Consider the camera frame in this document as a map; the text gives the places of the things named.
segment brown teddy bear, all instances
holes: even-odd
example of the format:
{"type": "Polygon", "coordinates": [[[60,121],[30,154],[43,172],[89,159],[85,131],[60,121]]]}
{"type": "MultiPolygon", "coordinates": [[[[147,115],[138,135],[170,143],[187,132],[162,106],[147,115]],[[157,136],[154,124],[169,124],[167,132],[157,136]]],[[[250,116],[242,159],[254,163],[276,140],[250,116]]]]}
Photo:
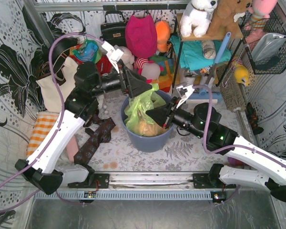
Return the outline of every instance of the brown teddy bear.
{"type": "Polygon", "coordinates": [[[227,32],[231,32],[231,39],[236,35],[238,19],[245,15],[251,6],[252,0],[221,0],[213,13],[213,18],[208,29],[208,34],[217,34],[220,26],[225,26],[227,32]]]}

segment orange and white gingham fabric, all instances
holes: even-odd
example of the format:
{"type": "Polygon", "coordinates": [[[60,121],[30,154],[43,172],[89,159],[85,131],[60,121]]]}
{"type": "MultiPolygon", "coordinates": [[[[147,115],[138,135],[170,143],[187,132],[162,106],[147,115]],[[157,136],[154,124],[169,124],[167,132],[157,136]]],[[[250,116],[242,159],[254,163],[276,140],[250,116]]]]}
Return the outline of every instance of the orange and white gingham fabric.
{"type": "Polygon", "coordinates": [[[47,134],[54,126],[59,114],[53,112],[39,112],[36,124],[27,149],[27,156],[30,156],[39,147],[47,134]]]}

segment black cable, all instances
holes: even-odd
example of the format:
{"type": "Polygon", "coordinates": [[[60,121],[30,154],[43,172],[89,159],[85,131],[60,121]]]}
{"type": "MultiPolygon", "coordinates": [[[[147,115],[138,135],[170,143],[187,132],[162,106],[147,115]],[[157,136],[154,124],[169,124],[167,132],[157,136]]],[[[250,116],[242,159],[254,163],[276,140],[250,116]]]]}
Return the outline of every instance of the black cable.
{"type": "Polygon", "coordinates": [[[178,132],[178,134],[181,135],[181,136],[189,136],[189,135],[191,134],[191,133],[187,133],[187,134],[185,134],[185,135],[184,135],[184,134],[181,134],[181,133],[179,132],[178,128],[179,128],[179,127],[177,126],[177,132],[178,132]]]}

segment wire basket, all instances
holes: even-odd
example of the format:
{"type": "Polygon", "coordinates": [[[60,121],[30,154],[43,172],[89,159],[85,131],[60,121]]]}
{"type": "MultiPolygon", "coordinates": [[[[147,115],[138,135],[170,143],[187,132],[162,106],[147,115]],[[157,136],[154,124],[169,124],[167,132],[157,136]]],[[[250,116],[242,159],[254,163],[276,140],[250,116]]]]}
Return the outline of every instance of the wire basket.
{"type": "Polygon", "coordinates": [[[272,12],[269,19],[261,19],[249,24],[250,17],[251,14],[247,12],[239,23],[244,35],[243,43],[249,45],[246,50],[254,74],[281,74],[286,69],[286,41],[279,51],[271,57],[254,62],[251,55],[251,51],[259,42],[262,32],[275,32],[286,35],[286,30],[283,28],[280,18],[272,12]]]}

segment yellow plush toy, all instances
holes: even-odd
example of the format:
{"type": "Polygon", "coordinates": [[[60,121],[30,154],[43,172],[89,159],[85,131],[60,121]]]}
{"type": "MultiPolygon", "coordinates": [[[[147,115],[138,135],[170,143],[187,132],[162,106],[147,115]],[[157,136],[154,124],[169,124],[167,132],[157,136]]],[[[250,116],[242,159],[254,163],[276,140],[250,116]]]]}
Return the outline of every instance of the yellow plush toy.
{"type": "Polygon", "coordinates": [[[240,58],[235,58],[232,62],[232,68],[234,68],[234,77],[237,83],[242,83],[245,86],[248,86],[250,83],[249,80],[249,71],[243,66],[243,62],[240,58]]]}

